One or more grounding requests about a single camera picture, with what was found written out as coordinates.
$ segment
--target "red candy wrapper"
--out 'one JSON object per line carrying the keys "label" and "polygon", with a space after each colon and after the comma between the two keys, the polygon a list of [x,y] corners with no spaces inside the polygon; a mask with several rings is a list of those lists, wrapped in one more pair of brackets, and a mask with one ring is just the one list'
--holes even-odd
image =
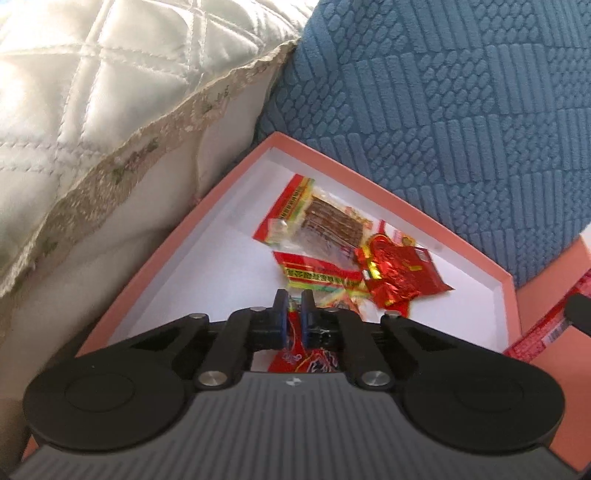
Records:
{"label": "red candy wrapper", "polygon": [[364,268],[365,284],[382,308],[452,290],[424,248],[399,247],[387,236],[377,234],[356,250],[356,256]]}
{"label": "red candy wrapper", "polygon": [[503,354],[529,363],[546,350],[569,327],[569,321],[564,318],[564,306],[569,297],[575,293],[581,293],[591,298],[591,270],[583,275],[560,302]]}
{"label": "red candy wrapper", "polygon": [[287,315],[290,325],[290,344],[277,352],[268,372],[284,373],[331,373],[337,372],[339,363],[333,352],[317,348],[307,350],[301,340],[300,314],[290,310]]}

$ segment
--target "blue textured cushion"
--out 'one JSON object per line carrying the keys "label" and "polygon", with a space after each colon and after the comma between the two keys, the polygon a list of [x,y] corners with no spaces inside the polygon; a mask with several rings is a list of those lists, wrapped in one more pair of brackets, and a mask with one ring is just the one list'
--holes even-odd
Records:
{"label": "blue textured cushion", "polygon": [[320,0],[258,125],[394,192],[520,286],[591,220],[591,0]]}

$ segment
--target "red packaging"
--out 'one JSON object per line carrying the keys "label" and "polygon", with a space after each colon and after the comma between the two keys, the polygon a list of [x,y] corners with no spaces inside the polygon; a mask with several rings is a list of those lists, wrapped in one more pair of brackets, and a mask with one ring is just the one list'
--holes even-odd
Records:
{"label": "red packaging", "polygon": [[343,270],[336,265],[286,252],[273,252],[277,263],[283,268],[289,286],[312,290],[334,290],[342,287],[347,291],[367,294],[360,271]]}
{"label": "red packaging", "polygon": [[399,247],[387,236],[377,234],[356,250],[356,256],[365,268],[365,284],[375,303],[383,308],[420,295],[452,290],[424,248]]}
{"label": "red packaging", "polygon": [[546,350],[569,327],[569,321],[564,318],[564,306],[568,298],[575,293],[591,297],[591,270],[583,275],[560,302],[529,329],[522,338],[505,350],[503,354],[522,362],[531,362]]}
{"label": "red packaging", "polygon": [[287,318],[290,325],[290,344],[277,352],[267,371],[282,374],[337,372],[339,365],[333,352],[322,348],[312,350],[304,348],[298,311],[291,310]]}

